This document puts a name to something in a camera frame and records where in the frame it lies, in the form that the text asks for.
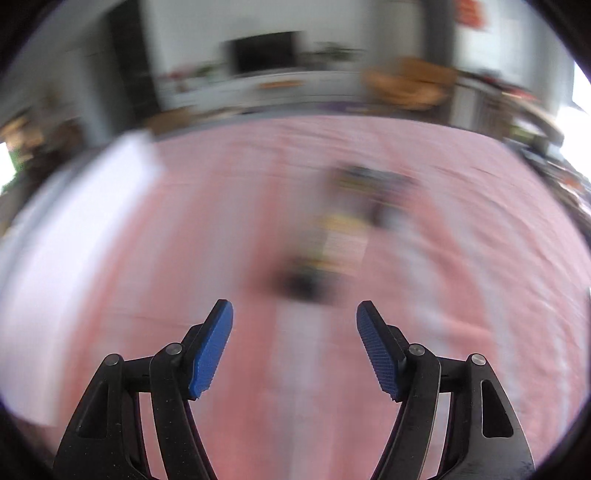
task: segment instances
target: window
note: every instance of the window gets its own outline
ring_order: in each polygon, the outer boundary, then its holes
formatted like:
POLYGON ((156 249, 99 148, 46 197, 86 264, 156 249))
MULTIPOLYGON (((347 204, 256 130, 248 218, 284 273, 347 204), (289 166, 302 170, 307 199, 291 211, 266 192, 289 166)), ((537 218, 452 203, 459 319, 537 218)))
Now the window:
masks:
POLYGON ((574 65, 573 98, 558 110, 556 122, 564 132, 560 152, 577 171, 591 179, 591 84, 574 65))

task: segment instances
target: television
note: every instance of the television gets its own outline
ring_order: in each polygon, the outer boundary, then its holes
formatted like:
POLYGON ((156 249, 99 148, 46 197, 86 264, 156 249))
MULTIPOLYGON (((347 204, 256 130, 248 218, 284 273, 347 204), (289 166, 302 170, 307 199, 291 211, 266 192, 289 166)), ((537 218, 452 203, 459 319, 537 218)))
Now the television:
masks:
POLYGON ((234 73, 297 67, 297 33, 270 33, 231 40, 230 64, 234 73))

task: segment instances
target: cabinet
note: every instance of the cabinet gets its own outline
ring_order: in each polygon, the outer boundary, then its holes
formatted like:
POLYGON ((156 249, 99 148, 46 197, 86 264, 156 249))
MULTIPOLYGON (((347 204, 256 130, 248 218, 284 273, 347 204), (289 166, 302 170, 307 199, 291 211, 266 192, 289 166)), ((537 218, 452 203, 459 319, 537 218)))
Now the cabinet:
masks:
POLYGON ((203 85, 189 92, 160 91, 165 109, 194 106, 200 111, 295 103, 360 101, 366 96, 359 72, 289 72, 257 75, 203 85), (261 89, 268 82, 294 80, 296 86, 261 89))

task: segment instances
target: pink tablecloth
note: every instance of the pink tablecloth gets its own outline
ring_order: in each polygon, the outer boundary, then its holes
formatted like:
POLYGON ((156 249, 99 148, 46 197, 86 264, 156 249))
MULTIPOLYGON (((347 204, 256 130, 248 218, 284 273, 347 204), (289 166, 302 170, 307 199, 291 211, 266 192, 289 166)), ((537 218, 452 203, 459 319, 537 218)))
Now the pink tablecloth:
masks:
MULTIPOLYGON (((491 362, 540 460, 587 391, 589 253, 542 182, 503 145, 396 119, 245 122, 158 144, 169 174, 129 224, 85 310, 63 421, 102 358, 152 355, 218 298, 235 326, 193 406, 220 480, 369 478, 397 405, 379 389, 355 327, 371 299, 435 354, 491 362), (373 230, 336 306, 278 297, 269 283, 341 162, 417 180, 409 212, 373 230)), ((149 398, 142 399, 147 418, 149 398)), ((445 416, 427 470, 437 468, 445 416)), ((152 474, 164 477, 154 427, 152 474)))

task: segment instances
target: blue gripper pad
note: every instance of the blue gripper pad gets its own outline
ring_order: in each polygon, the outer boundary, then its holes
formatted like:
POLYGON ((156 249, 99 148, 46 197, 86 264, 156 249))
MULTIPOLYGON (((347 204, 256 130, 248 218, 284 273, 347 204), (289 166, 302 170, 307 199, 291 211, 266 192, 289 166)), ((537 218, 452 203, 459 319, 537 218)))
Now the blue gripper pad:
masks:
POLYGON ((213 375, 232 330, 232 320, 233 309, 229 301, 224 302, 214 319, 210 319, 212 325, 208 326, 207 335, 195 355, 193 378, 189 383, 189 392, 197 398, 212 384, 213 375))
POLYGON ((390 335, 388 326, 381 319, 377 310, 377 319, 372 319, 370 312, 368 312, 367 305, 370 304, 371 308, 375 310, 375 307, 371 302, 362 302, 357 308, 357 330, 361 336, 361 340, 365 347, 365 351, 368 354, 369 361, 374 368, 375 376, 378 377, 378 382, 382 390, 390 394, 392 400, 399 402, 404 399, 404 387, 401 385, 401 363, 399 360, 392 358, 392 355, 388 352, 388 348, 382 336, 390 335), (381 322, 385 329, 382 329, 382 333, 378 332, 376 322, 381 322))

